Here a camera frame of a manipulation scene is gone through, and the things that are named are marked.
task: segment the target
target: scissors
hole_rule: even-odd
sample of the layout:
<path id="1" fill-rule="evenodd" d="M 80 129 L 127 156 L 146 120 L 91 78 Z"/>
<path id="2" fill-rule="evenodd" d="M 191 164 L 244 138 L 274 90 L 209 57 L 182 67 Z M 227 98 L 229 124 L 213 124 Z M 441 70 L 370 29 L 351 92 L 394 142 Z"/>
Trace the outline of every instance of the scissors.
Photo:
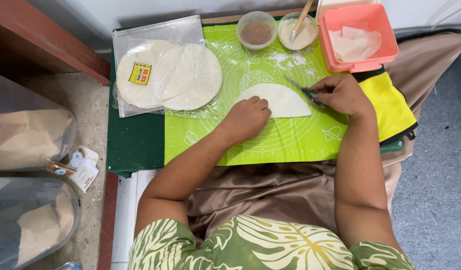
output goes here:
<path id="1" fill-rule="evenodd" d="M 290 79 L 289 77 L 287 76 L 284 76 L 284 78 L 287 79 L 287 81 L 289 81 L 290 83 L 292 83 L 293 85 L 297 86 L 300 90 L 302 90 L 302 92 L 304 92 L 304 94 L 315 104 L 321 106 L 321 107 L 325 107 L 325 104 L 323 104 L 322 102 L 316 100 L 314 98 L 314 95 L 317 94 L 317 91 L 312 91 L 311 89 L 309 89 L 308 87 L 304 87 L 304 86 L 301 86 L 300 84 L 298 84 L 296 81 Z"/>

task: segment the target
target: pink plastic box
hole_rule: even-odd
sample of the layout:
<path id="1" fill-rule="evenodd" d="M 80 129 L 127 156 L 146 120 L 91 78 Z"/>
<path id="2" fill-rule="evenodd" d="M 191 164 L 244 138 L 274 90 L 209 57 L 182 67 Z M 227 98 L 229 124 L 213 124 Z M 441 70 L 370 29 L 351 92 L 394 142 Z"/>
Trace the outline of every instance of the pink plastic box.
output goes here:
<path id="1" fill-rule="evenodd" d="M 366 60 L 338 62 L 330 42 L 329 30 L 342 30 L 344 26 L 379 32 L 382 39 L 380 49 Z M 380 69 L 383 63 L 392 62 L 399 53 L 389 18 L 381 4 L 351 6 L 326 11 L 320 20 L 319 37 L 325 65 L 329 72 L 354 73 Z"/>

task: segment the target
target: gray carpet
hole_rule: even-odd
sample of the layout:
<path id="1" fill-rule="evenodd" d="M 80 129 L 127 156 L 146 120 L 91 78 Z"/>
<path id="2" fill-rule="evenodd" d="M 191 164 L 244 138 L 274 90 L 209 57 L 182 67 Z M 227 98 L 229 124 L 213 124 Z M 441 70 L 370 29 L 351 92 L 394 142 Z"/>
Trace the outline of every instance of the gray carpet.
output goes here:
<path id="1" fill-rule="evenodd" d="M 422 106 L 414 153 L 402 163 L 392 221 L 417 269 L 461 270 L 461 55 L 435 89 Z"/>

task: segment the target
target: yellow label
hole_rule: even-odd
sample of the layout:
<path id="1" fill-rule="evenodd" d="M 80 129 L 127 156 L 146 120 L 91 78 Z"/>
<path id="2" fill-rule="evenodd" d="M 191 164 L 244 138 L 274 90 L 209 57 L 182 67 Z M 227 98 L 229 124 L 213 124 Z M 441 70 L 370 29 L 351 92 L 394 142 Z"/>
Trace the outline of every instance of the yellow label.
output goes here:
<path id="1" fill-rule="evenodd" d="M 135 62 L 129 82 L 147 85 L 151 68 L 151 65 Z"/>

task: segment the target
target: green leaf print shirt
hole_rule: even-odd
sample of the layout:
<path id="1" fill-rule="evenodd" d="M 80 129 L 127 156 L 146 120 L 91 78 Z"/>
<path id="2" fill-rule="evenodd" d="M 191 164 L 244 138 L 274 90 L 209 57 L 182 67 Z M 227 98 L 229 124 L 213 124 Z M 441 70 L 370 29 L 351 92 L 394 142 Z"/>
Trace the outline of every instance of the green leaf print shirt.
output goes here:
<path id="1" fill-rule="evenodd" d="M 149 224 L 134 240 L 129 270 L 415 270 L 396 249 L 360 242 L 348 250 L 318 226 L 239 215 L 218 227 L 200 248 L 173 219 Z"/>

